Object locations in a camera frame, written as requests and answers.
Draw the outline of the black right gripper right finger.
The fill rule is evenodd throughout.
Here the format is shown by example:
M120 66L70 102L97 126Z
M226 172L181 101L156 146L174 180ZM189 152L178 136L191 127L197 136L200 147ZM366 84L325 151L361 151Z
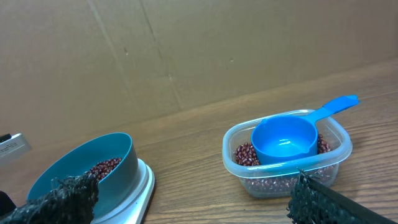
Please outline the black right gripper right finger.
M300 170L290 193L287 217L297 224L395 224L321 184L319 176Z

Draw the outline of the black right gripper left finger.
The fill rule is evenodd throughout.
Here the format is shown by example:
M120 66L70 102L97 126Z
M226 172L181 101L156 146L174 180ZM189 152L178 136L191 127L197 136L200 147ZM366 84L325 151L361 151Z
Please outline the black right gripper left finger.
M1 224L90 224L98 202L98 179L93 174L51 180L52 189L7 212Z

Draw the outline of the blue bowl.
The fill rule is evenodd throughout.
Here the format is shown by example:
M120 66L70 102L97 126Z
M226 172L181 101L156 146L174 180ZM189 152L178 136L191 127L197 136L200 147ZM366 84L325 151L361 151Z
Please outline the blue bowl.
M121 203L135 183L138 160L132 138L126 133L100 136L65 154L36 180L27 198L36 199L50 192L54 178L82 175L98 162L115 157L120 157L121 162L98 184L94 217L102 217Z

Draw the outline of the blue plastic scoop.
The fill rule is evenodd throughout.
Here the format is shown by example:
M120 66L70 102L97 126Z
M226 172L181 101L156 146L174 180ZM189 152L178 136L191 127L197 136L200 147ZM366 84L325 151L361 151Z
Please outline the blue plastic scoop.
M263 119L251 134L259 162L275 164L317 155L316 122L358 103L356 95L340 96L304 116L280 115Z

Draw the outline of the red beans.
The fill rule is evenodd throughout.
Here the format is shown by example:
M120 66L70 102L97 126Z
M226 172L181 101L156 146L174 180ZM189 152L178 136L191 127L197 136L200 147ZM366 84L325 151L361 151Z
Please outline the red beans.
M245 142L239 145L235 152L235 162L241 166L259 166L259 162L254 147L250 142ZM105 178L119 163L120 157L107 159L103 162L97 163L90 168L85 174L93 174L97 180L100 181ZM289 193L295 183L297 182L296 175L285 175L282 177L270 177L260 179L241 179L243 186L252 192L259 192L264 194L270 193Z

